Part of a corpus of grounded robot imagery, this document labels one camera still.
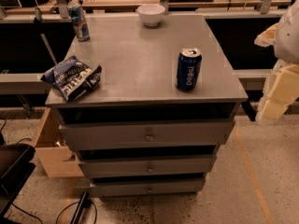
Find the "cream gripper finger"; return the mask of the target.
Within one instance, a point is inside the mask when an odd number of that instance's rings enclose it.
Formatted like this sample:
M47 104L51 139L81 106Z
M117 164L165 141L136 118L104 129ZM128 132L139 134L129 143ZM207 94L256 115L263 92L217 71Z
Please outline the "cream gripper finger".
M278 59L263 85L256 120L279 120L298 98L299 65Z
M267 28L265 31L257 35L254 40L254 44L260 47L269 47L275 44L276 30L278 25L275 23Z

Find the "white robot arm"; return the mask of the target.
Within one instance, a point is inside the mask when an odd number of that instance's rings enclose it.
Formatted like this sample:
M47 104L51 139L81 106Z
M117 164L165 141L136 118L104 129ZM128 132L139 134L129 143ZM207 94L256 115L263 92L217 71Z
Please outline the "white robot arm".
M256 120L270 123L280 119L299 98L299 0L279 22L257 35L254 44L274 48L278 58L263 85Z

